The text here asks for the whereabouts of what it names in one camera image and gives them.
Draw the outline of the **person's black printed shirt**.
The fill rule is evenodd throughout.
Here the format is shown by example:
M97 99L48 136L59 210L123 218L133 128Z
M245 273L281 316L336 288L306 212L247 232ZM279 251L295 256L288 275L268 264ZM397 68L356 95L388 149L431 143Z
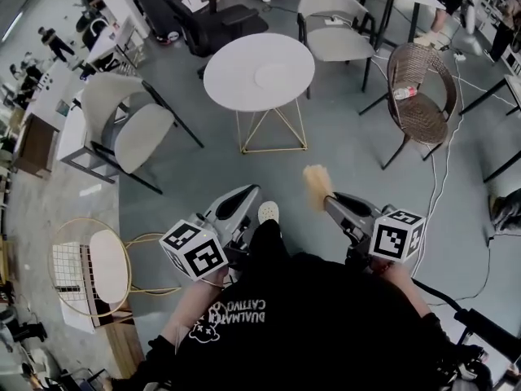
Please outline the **person's black printed shirt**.
M439 391L457 357L398 287L305 253L254 260L178 349L150 347L128 391Z

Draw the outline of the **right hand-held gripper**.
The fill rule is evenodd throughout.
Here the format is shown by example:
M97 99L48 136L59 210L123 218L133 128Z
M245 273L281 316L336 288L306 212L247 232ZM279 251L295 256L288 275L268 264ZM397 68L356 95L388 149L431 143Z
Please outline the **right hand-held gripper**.
M371 258L405 263L420 249L426 218L406 209L387 207L382 214L367 200L343 192L327 197L325 211L343 229L358 229L348 256L369 263Z

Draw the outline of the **white desk black frame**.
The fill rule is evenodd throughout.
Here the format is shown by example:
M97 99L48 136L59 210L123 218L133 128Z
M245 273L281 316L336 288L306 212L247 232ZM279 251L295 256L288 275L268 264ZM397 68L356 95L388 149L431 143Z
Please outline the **white desk black frame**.
M91 147L83 111L76 104L69 109L59 133L56 160L109 184L115 184L117 172Z

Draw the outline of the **wooden cabinet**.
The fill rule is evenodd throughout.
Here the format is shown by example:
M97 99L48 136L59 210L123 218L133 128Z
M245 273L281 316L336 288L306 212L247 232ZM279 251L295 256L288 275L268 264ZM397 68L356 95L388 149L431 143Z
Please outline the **wooden cabinet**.
M119 242L82 244L90 317L94 328L107 335L119 376L128 378L143 360L134 314L128 303L129 260Z

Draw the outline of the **black framed table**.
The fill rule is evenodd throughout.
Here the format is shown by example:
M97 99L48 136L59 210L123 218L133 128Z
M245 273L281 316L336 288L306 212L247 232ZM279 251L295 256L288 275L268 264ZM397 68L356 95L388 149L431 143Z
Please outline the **black framed table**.
M493 97L496 93L501 90L503 87L506 87L512 97L514 98L515 105L512 109L509 110L507 116L514 114L515 112L521 112L521 78L515 75L505 75L498 83L493 85L489 90L486 90L480 97L472 101L468 106L464 107L459 116L464 116L468 112L477 108L480 104L482 104L485 100ZM512 165L516 164L521 160L521 149L516 152L506 163L498 167L496 170L491 172L487 177L483 179L483 183L487 184L491 182L496 177L502 175L505 171L507 171Z

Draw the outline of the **round white table gold legs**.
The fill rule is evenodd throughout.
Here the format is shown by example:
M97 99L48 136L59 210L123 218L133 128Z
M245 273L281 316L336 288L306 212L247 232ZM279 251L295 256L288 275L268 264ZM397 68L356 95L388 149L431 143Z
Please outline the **round white table gold legs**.
M265 91L254 82L255 71L263 64L285 63L291 68L291 84L279 91ZM304 129L296 130L282 107L309 88L315 73L309 49L293 37L278 33L257 33L241 37L222 47L204 70L204 89L213 102L235 113L239 152L306 151ZM248 144L268 116L275 113L298 141L297 147L250 149Z

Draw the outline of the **brown wicker chair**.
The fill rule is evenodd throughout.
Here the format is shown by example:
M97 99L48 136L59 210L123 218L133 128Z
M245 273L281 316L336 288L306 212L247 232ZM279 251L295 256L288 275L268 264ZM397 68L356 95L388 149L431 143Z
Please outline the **brown wicker chair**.
M433 69L444 86L445 104L441 108L428 95L420 91L429 69ZM395 89L413 86L418 93L411 98L395 100ZM437 52L427 46L406 43L390 54L387 62L387 91L369 104L359 114L362 116L385 101L395 125L403 134L396 152L382 166L386 169L410 141L421 143L436 151L447 139L449 119L458 101L456 84L444 61Z

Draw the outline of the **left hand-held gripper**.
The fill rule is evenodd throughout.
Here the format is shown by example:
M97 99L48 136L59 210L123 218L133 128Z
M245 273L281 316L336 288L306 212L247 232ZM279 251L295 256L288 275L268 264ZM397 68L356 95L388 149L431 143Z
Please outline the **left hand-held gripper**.
M205 214L179 220L160 237L160 246L173 265L192 280L201 280L224 266L241 271L260 203L258 185L235 188L218 197Z

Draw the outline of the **person's black trousers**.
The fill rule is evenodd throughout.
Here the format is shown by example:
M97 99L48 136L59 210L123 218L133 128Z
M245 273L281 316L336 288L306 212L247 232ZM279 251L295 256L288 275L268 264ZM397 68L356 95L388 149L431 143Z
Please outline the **person's black trousers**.
M255 261L285 261L290 257L282 240L280 225L274 219L265 220L256 228L249 249Z

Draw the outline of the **white low cabinet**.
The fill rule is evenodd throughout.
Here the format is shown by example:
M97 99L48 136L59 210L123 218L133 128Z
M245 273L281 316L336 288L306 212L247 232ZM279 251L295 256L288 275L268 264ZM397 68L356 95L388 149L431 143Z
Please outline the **white low cabinet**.
M69 326L85 333L94 334L94 322L90 317L87 294L87 278L82 262L82 245L65 242L52 245L50 277L58 293L63 320Z

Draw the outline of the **black cabled equipment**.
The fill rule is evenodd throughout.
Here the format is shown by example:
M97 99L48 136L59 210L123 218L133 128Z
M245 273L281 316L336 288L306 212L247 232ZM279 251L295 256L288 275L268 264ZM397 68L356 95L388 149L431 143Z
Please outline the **black cabled equipment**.
M476 310L460 309L454 318L471 334L476 334L503 355L509 362L521 358L521 338L514 336Z

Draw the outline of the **person's left forearm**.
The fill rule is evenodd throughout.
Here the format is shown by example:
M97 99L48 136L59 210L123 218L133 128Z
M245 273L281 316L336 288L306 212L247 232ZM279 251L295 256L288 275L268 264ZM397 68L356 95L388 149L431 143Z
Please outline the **person's left forearm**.
M228 275L228 267L223 266L219 270L207 275L204 279L213 282L224 282ZM178 349L185 336L195 325L199 318L205 314L208 307L219 296L222 290L201 282L201 279L193 282L182 294L182 298L176 309L170 316L163 331L162 337Z

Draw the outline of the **dark grey wheeled machine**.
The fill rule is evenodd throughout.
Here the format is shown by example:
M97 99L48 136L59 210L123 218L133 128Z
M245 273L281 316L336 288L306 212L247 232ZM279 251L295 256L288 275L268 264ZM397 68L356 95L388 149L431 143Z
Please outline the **dark grey wheeled machine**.
M181 26L165 0L138 0L138 2L159 44L166 46L179 38L182 32Z

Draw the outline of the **black office chair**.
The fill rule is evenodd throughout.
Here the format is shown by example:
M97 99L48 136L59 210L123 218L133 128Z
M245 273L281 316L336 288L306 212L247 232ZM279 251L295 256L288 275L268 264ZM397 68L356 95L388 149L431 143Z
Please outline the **black office chair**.
M217 0L202 0L208 3L208 10L193 13L181 0L162 1L180 24L190 53L202 59L215 55L234 40L269 29L256 8L242 4L218 10Z

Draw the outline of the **person's white shoe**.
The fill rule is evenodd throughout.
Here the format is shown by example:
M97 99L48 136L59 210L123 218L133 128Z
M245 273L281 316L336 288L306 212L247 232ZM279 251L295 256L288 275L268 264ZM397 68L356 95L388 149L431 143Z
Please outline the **person's white shoe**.
M260 224L270 220L279 223L279 208L277 203L272 200L262 203L258 208L257 217Z

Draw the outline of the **white long counter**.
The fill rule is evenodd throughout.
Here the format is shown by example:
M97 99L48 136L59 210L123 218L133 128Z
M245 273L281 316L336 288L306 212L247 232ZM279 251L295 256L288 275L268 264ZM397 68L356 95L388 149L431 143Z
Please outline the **white long counter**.
M66 117L55 111L57 103L62 99L71 106L72 99L84 86L85 82L76 72L68 69L65 63L60 60L54 62L39 81L33 100L25 111L24 121L32 113L60 131Z

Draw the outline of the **yellow sponge cloth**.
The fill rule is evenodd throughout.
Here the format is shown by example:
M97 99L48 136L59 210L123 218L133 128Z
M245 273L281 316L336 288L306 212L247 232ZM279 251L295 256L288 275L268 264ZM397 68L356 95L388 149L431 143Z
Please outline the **yellow sponge cloth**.
M328 170L323 165L306 165L303 178L311 206L318 212L325 210L327 197L335 197Z

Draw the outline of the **person's right forearm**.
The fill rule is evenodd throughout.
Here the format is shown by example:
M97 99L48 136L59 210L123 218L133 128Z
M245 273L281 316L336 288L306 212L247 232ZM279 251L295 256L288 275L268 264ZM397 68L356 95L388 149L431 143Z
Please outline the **person's right forearm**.
M431 313L431 309L423 300L406 266L396 261L374 257L371 262L371 269L375 274L398 287L422 318Z

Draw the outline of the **brown wooden table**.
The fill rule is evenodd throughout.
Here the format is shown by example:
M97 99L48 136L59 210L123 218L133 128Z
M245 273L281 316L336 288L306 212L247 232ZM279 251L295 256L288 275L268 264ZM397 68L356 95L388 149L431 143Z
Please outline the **brown wooden table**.
M51 145L58 132L54 126L30 113L15 145L13 166L43 179L44 173L50 173L47 165Z

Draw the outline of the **beige chair black legs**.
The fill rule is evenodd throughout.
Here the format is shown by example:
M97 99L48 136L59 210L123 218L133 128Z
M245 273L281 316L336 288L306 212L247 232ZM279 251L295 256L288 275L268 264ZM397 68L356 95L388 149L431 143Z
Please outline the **beige chair black legs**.
M375 55L375 20L357 0L300 0L298 39L322 62L364 60L365 90Z
M134 94L147 94L152 101L129 116L112 138L110 147L103 141L103 132L117 108ZM199 147L204 147L160 93L140 77L99 72L87 81L80 104L94 154L118 173L159 195L163 192L141 179L135 171L146 163L170 129L180 125Z

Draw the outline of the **white plate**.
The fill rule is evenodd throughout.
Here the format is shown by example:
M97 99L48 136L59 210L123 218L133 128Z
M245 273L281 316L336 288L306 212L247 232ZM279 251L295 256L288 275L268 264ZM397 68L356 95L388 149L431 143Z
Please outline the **white plate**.
M254 82L265 91L279 91L291 84L291 68L285 63L267 63L254 73Z

